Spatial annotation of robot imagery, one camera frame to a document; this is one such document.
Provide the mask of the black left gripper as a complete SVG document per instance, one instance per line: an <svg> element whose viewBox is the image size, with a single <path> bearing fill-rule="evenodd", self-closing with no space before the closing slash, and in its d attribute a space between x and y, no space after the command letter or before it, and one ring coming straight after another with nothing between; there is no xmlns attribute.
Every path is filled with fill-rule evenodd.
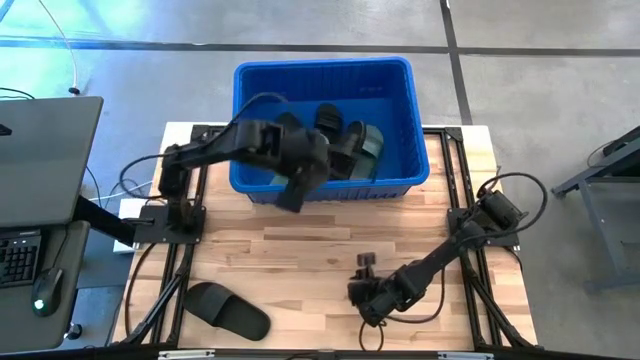
<svg viewBox="0 0 640 360"><path fill-rule="evenodd" d="M319 131L306 128L285 131L277 172L289 181L276 199L279 208L299 213L307 192L328 180L328 151L328 140Z"/></svg>

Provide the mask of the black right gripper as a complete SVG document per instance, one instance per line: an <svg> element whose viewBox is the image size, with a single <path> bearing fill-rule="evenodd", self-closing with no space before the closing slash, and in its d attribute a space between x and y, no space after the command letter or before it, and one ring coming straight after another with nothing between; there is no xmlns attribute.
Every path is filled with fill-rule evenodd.
<svg viewBox="0 0 640 360"><path fill-rule="evenodd" d="M364 322L376 327L400 305L400 285L395 278L375 277L374 252L358 254L356 262L358 269L347 285L348 297Z"/></svg>

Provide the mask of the blue plastic bin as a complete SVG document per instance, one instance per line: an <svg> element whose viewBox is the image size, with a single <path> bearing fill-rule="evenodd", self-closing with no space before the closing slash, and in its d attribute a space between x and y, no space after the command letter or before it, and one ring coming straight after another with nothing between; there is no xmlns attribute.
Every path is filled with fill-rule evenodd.
<svg viewBox="0 0 640 360"><path fill-rule="evenodd" d="M372 179L329 181L310 201L399 197L422 184L430 168L411 65L402 57L247 62L234 73L233 111L243 120L293 113L310 128L322 103L345 123L376 126L384 147Z"/></svg>

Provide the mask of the black desk support bar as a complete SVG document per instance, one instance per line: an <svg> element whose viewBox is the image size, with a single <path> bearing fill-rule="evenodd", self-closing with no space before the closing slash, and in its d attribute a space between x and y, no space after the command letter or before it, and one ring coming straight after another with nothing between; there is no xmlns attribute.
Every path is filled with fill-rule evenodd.
<svg viewBox="0 0 640 360"><path fill-rule="evenodd" d="M135 228L116 215L101 208L99 205L79 196L72 217L73 221L86 221L93 229L96 229L118 242L133 246Z"/></svg>

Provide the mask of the grey metal cart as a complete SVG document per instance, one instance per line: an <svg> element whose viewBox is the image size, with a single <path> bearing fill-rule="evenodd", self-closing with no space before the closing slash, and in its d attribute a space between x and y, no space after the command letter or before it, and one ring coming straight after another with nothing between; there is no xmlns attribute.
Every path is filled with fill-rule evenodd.
<svg viewBox="0 0 640 360"><path fill-rule="evenodd" d="M602 158L552 189L576 190L604 243L612 274L585 283L589 292L640 285L640 126L605 144Z"/></svg>

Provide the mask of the black computer mouse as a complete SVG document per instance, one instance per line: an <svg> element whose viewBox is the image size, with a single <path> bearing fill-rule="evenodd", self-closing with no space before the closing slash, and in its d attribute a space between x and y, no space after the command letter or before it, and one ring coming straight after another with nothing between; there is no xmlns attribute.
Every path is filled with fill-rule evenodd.
<svg viewBox="0 0 640 360"><path fill-rule="evenodd" d="M48 317L56 312L61 302L63 278L64 271L59 267L45 269L38 275L31 293L32 310L36 316Z"/></svg>

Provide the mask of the black keyboard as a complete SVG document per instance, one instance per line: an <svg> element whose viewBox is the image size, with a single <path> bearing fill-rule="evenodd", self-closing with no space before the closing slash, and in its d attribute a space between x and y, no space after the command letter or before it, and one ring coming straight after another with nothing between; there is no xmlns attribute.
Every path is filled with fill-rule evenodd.
<svg viewBox="0 0 640 360"><path fill-rule="evenodd" d="M41 241L40 230L0 232L0 288L34 282Z"/></svg>

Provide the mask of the grey desk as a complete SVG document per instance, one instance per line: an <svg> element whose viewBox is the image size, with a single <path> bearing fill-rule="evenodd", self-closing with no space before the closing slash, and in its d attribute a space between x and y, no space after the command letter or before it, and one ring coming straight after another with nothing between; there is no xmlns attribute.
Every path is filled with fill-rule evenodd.
<svg viewBox="0 0 640 360"><path fill-rule="evenodd" d="M39 273L62 271L51 296L41 281L0 287L0 353L50 349L59 346L72 318L77 282L90 231L86 221L51 229L43 239Z"/></svg>

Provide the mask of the silver metal bracket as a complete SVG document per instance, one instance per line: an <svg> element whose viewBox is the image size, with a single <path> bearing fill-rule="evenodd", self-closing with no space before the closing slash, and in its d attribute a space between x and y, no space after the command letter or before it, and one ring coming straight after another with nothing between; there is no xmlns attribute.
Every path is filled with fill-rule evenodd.
<svg viewBox="0 0 640 360"><path fill-rule="evenodd" d="M438 352L438 360L495 360L490 353L479 352Z"/></svg>
<svg viewBox="0 0 640 360"><path fill-rule="evenodd" d="M214 358L213 349L177 349L160 351L157 360L211 360Z"/></svg>

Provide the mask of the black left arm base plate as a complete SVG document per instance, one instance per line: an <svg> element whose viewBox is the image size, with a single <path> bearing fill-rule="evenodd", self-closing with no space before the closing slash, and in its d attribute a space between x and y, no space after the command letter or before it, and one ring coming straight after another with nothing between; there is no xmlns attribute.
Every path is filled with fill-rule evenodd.
<svg viewBox="0 0 640 360"><path fill-rule="evenodd" d="M123 222L134 229L134 243L197 244L201 241L206 209L192 205L144 205L137 217Z"/></svg>

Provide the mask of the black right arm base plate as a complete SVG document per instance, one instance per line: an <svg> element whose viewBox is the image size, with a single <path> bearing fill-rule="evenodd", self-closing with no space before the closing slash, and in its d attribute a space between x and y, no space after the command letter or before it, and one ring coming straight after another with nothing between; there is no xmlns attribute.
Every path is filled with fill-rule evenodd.
<svg viewBox="0 0 640 360"><path fill-rule="evenodd" d="M519 244L516 234L499 235L499 232L514 230L527 215L517 208L492 210L489 208L451 208L446 215L449 233L461 235L464 249L479 249L482 246L513 247Z"/></svg>

